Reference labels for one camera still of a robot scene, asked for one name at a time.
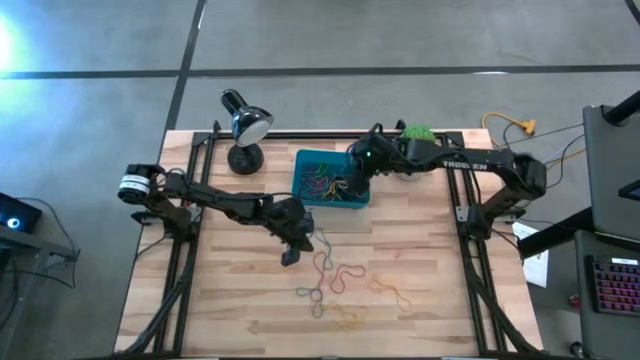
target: blue plastic bin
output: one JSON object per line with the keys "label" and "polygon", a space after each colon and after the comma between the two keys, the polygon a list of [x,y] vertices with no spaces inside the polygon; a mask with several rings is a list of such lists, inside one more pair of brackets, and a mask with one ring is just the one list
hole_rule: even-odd
{"label": "blue plastic bin", "polygon": [[318,200],[312,201],[304,199],[305,197],[311,197],[309,195],[309,189],[303,188],[300,190],[304,182],[305,177],[308,177],[307,173],[311,169],[317,169],[320,164],[325,163],[329,166],[330,172],[335,172],[343,177],[347,177],[352,173],[352,167],[350,165],[350,157],[345,152],[337,151],[318,151],[318,150],[298,150],[296,154],[296,168],[293,174],[293,189],[292,193],[300,195],[302,197],[302,203],[310,206],[331,206],[341,208],[361,209],[366,207],[371,200],[371,193],[367,192],[361,198],[352,198],[350,201],[340,200]]}

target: desk lamp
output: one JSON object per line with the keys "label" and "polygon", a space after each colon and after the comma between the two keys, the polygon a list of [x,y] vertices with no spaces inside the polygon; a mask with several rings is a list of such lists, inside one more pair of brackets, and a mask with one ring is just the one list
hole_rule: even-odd
{"label": "desk lamp", "polygon": [[229,167],[236,174],[253,174],[264,162],[262,150],[256,143],[269,132],[273,116],[264,109],[247,105],[233,89],[223,91],[220,101],[231,114],[231,132],[236,141],[227,154]]}

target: lamp base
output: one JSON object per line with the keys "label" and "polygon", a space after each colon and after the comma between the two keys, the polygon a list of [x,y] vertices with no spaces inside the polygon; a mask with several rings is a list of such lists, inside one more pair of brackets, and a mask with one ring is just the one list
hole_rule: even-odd
{"label": "lamp base", "polygon": [[231,171],[240,175],[249,175],[260,170],[264,162],[262,149],[256,144],[240,147],[234,145],[227,154]]}

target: green sponge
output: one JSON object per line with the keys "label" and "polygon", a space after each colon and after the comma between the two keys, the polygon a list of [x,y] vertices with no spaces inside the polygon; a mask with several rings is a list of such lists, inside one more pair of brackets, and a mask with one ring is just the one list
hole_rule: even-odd
{"label": "green sponge", "polygon": [[427,140],[431,142],[436,141],[436,136],[433,135],[431,128],[424,124],[409,125],[404,129],[402,137],[410,139]]}

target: lamp shade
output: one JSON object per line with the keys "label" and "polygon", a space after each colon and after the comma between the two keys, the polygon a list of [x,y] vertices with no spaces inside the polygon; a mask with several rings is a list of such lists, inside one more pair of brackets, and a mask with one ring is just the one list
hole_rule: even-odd
{"label": "lamp shade", "polygon": [[220,100],[231,114],[231,132],[238,146],[255,144],[267,135],[273,124],[273,116],[266,110],[247,105],[233,89],[223,91]]}

